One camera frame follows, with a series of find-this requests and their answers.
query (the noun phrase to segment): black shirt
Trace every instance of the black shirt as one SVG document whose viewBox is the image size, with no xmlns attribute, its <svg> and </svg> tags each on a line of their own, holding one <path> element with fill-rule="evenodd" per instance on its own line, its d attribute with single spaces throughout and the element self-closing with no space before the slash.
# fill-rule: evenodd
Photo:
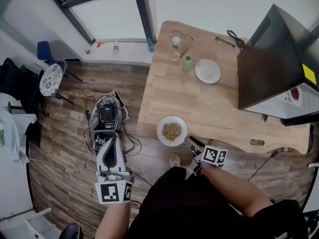
<svg viewBox="0 0 319 239">
<path fill-rule="evenodd" d="M 283 200 L 245 217 L 204 176 L 185 180 L 181 168 L 173 170 L 151 187 L 127 238 L 308 238 L 297 201 Z"/>
</svg>

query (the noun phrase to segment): wooden tabletop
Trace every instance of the wooden tabletop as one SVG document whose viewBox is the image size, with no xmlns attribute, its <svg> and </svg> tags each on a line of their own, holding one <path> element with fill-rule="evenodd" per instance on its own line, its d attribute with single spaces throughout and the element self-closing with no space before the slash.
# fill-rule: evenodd
<svg viewBox="0 0 319 239">
<path fill-rule="evenodd" d="M 176 36 L 173 30 L 193 37 L 185 53 L 193 57 L 193 67 L 201 59 L 211 59 L 219 65 L 221 78 L 217 83 L 201 82 L 194 68 L 188 74 L 181 71 L 180 61 L 172 60 L 170 50 L 171 39 Z M 260 114 L 237 109 L 237 55 L 240 51 L 237 47 L 229 50 L 226 45 L 217 44 L 216 36 L 235 44 L 229 36 L 180 22 L 162 24 L 144 91 L 138 132 L 156 139 L 159 121 L 176 115 L 186 121 L 188 135 L 224 141 L 246 152 L 265 153 L 290 147 L 306 153 L 309 125 L 298 129 L 285 127 L 280 119 L 273 117 L 268 117 L 264 123 Z M 182 52 L 188 44 L 188 39 L 182 38 Z M 252 139 L 264 141 L 264 145 L 251 145 Z"/>
</svg>

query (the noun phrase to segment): eyeglasses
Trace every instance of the eyeglasses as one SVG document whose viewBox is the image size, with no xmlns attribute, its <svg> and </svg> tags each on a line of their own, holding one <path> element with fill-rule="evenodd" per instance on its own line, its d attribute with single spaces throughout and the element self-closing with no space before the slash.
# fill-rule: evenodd
<svg viewBox="0 0 319 239">
<path fill-rule="evenodd" d="M 233 50 L 236 47 L 234 44 L 232 44 L 231 42 L 225 41 L 223 38 L 215 37 L 215 40 L 217 41 L 219 45 L 226 45 L 227 49 L 229 50 Z"/>
<path fill-rule="evenodd" d="M 189 46 L 185 49 L 185 51 L 184 51 L 184 52 L 181 54 L 181 56 L 180 56 L 180 57 L 182 57 L 182 56 L 185 54 L 185 52 L 188 50 L 188 48 L 191 46 L 191 43 L 193 42 L 193 37 L 191 37 L 191 36 L 188 35 L 188 34 L 183 34 L 182 32 L 179 32 L 179 31 L 177 31 L 177 30 L 173 30 L 172 33 L 175 34 L 175 35 L 178 36 L 178 37 L 181 37 L 181 38 L 185 38 L 185 39 L 189 39 L 189 40 L 190 40 Z"/>
</svg>

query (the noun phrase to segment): yellow sticky note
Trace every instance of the yellow sticky note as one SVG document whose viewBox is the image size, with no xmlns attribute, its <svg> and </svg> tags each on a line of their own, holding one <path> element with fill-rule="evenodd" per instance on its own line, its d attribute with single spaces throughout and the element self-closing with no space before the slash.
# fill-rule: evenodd
<svg viewBox="0 0 319 239">
<path fill-rule="evenodd" d="M 309 67 L 305 66 L 304 64 L 303 64 L 303 68 L 304 68 L 305 77 L 308 80 L 310 80 L 312 83 L 317 85 L 315 73 L 311 69 L 309 69 Z"/>
</svg>

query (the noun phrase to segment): red food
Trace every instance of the red food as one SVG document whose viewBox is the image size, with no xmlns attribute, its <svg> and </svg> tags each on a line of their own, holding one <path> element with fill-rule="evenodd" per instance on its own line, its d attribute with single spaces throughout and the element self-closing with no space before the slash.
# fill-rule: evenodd
<svg viewBox="0 0 319 239">
<path fill-rule="evenodd" d="M 297 88 L 290 90 L 290 93 L 295 100 L 299 100 L 299 91 Z"/>
</svg>

